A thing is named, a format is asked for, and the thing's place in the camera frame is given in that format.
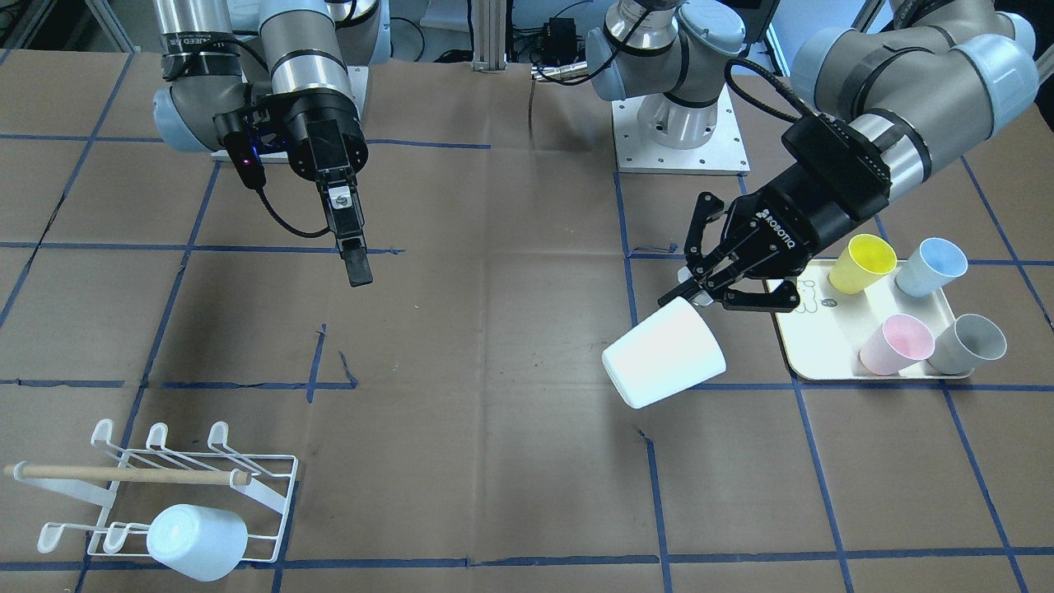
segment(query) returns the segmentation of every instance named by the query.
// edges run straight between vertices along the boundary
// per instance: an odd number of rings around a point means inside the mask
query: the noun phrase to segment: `wooden dowel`
[[[252,477],[248,472],[232,470],[234,483],[247,486]],[[86,466],[33,466],[22,467],[23,478],[60,478],[90,481],[156,482],[167,485],[228,486],[232,472],[209,470],[156,470],[143,468],[92,468]],[[15,466],[3,469],[5,476],[15,475]]]

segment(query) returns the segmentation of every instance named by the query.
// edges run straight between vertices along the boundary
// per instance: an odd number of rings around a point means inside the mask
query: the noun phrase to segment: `white tray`
[[[955,321],[943,290],[916,299],[897,288],[896,271],[857,294],[844,294],[827,281],[834,259],[813,259],[798,276],[801,307],[789,314],[776,314],[787,364],[809,381],[891,381],[903,379],[964,379],[965,375],[942,375],[919,362],[890,376],[877,376],[860,363],[860,348],[895,314],[907,314],[924,323],[934,337]],[[897,263],[897,269],[903,261]],[[768,289],[781,280],[766,280]]]

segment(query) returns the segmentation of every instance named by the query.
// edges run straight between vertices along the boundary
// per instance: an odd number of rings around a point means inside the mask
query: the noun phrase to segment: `light blue cup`
[[[897,272],[896,281],[912,296],[925,296],[967,273],[967,256],[946,238],[932,236],[922,241]]]

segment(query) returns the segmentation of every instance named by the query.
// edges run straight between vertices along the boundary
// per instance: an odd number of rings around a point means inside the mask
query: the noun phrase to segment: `pink cup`
[[[933,333],[912,316],[897,314],[860,349],[860,362],[875,375],[893,375],[933,355]]]

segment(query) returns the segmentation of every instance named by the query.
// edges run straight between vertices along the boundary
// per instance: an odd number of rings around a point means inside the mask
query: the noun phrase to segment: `yellow cup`
[[[897,253],[882,237],[858,234],[838,256],[827,279],[846,294],[856,294],[897,266]]]

